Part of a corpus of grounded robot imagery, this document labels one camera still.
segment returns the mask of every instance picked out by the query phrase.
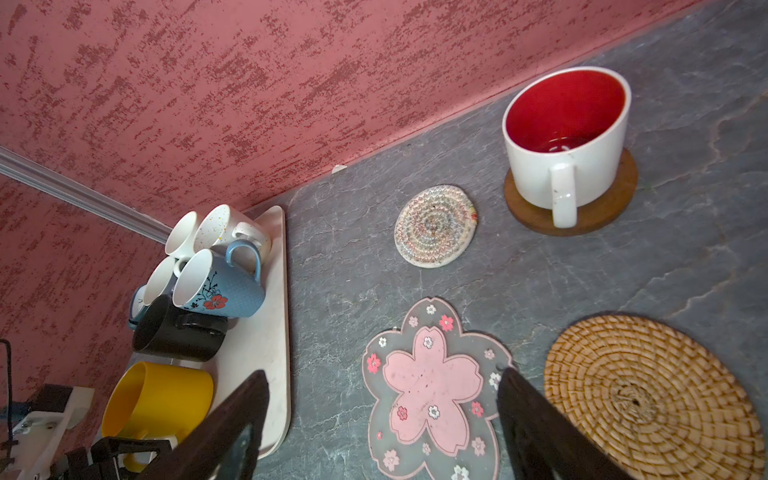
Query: gray marble countertop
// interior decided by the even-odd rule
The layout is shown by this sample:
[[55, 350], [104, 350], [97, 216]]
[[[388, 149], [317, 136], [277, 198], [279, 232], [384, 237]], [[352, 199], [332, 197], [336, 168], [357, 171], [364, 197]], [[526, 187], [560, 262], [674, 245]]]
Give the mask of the gray marble countertop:
[[[384, 478], [368, 450], [374, 398], [360, 359], [425, 296], [450, 302], [465, 329], [498, 337], [539, 389], [549, 347], [576, 319], [602, 310], [662, 319], [717, 355], [767, 424], [765, 7], [711, 4], [585, 62], [629, 80], [626, 145], [640, 171], [627, 211], [597, 232], [545, 237], [509, 213], [500, 128], [511, 97], [278, 197], [293, 418], [256, 478]], [[455, 262], [423, 270], [398, 255], [392, 229], [408, 199], [436, 184], [464, 189], [479, 223]], [[500, 478], [512, 478], [505, 452]]]

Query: brown round coaster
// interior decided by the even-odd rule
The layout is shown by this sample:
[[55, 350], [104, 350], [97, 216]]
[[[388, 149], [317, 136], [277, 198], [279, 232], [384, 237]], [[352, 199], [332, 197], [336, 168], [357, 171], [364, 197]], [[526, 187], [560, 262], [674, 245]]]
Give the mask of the brown round coaster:
[[621, 153], [616, 179], [611, 187], [597, 200], [578, 208], [576, 227], [557, 228], [552, 223], [552, 210], [536, 207], [520, 195], [515, 187], [512, 170], [507, 172], [504, 179], [504, 196], [512, 215], [534, 232], [555, 237], [572, 237], [605, 227], [627, 208], [636, 189], [637, 165], [632, 154], [625, 148]]
[[639, 316], [568, 328], [544, 370], [547, 399], [635, 478], [760, 480], [760, 423], [704, 347]]

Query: multicolored fabric coaster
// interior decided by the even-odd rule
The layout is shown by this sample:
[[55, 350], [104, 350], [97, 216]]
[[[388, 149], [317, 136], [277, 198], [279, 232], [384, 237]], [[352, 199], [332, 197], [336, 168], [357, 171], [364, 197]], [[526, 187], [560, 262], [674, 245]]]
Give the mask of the multicolored fabric coaster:
[[462, 333], [445, 301], [418, 301], [402, 329], [375, 336], [362, 358], [362, 376], [376, 397], [368, 441], [379, 470], [390, 478], [425, 467], [432, 478], [497, 478], [491, 420], [508, 366], [511, 353], [489, 336]]
[[629, 315], [576, 323], [549, 352], [544, 388], [635, 478], [763, 478], [765, 442], [746, 392], [666, 325]]
[[447, 265], [466, 250], [478, 215], [461, 188], [438, 185], [413, 197], [395, 223], [400, 255], [423, 268]]

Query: pink flower coaster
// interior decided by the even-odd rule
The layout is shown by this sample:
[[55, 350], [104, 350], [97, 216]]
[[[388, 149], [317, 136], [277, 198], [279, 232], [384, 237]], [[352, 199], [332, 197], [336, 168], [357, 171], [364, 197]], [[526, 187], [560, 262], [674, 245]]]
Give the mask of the pink flower coaster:
[[462, 333], [444, 300], [425, 298], [401, 330], [376, 335], [362, 358], [362, 376], [376, 397], [368, 427], [371, 456], [390, 478], [422, 468], [432, 478], [495, 479], [501, 371], [512, 355], [482, 333]]

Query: red textured wall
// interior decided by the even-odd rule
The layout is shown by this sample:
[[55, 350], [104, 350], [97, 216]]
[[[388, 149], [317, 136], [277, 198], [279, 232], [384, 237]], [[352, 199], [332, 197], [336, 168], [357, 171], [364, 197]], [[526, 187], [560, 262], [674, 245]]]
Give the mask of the red textured wall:
[[249, 207], [697, 0], [0, 2], [0, 144], [168, 224]]
[[64, 442], [90, 445], [131, 357], [128, 304], [163, 247], [0, 175], [0, 252], [0, 337], [13, 348], [15, 399], [43, 383], [95, 388], [88, 416]]

